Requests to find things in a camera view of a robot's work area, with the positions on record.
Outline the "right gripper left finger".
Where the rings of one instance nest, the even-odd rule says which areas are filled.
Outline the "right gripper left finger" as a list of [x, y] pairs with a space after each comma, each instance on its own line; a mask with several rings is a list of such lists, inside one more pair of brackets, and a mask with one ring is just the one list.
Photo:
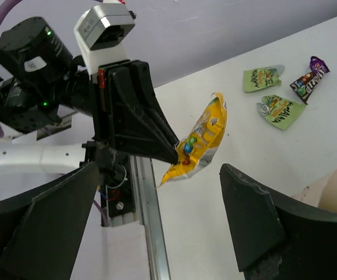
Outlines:
[[98, 184], [88, 163], [0, 201], [0, 279], [69, 279]]

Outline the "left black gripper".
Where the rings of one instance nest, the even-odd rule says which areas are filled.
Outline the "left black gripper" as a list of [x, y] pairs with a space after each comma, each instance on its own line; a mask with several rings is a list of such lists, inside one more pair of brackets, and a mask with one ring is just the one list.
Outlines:
[[149, 64], [103, 63], [89, 74], [81, 55], [71, 61], [66, 106], [93, 117], [94, 138], [115, 151], [178, 163], [179, 140], [156, 99]]

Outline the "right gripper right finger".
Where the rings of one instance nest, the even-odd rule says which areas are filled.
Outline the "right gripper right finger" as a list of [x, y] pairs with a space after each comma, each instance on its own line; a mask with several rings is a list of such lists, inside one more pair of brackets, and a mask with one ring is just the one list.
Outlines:
[[220, 183], [245, 279], [337, 279], [337, 213], [284, 195], [227, 163]]

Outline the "yellow m&m's packet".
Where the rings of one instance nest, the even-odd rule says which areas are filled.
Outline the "yellow m&m's packet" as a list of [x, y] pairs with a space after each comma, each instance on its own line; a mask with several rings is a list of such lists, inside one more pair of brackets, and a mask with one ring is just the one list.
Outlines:
[[157, 188], [169, 181], [189, 179], [212, 162], [227, 125], [224, 95], [214, 92], [212, 97], [189, 135], [176, 144], [178, 163], [169, 167]]

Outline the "light green snack packet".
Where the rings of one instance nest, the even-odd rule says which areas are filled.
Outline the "light green snack packet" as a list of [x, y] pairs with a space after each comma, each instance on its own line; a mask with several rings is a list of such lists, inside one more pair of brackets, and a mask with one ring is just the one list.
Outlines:
[[284, 131], [297, 120], [306, 105], [277, 95], [268, 95], [264, 96], [256, 107], [261, 117], [274, 127]]

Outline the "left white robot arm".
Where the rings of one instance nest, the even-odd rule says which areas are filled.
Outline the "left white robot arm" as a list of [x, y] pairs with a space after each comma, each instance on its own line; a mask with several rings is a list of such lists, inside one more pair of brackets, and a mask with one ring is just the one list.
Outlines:
[[98, 14], [81, 20], [80, 39], [96, 53], [94, 70], [73, 57], [41, 17], [30, 17], [2, 33], [0, 64], [12, 78], [0, 87], [0, 120], [28, 134], [60, 123], [58, 109], [91, 116], [97, 144], [129, 155], [177, 163], [178, 139], [156, 99], [149, 65], [113, 57], [112, 48], [134, 28], [135, 14]]

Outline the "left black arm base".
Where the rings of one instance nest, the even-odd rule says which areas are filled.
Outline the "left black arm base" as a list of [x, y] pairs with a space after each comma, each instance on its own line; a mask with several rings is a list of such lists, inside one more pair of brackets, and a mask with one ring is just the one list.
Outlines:
[[79, 165], [95, 162], [99, 170], [99, 211], [101, 226], [111, 225], [111, 219], [135, 211], [131, 161], [128, 155], [116, 152], [95, 141], [82, 144], [85, 159]]

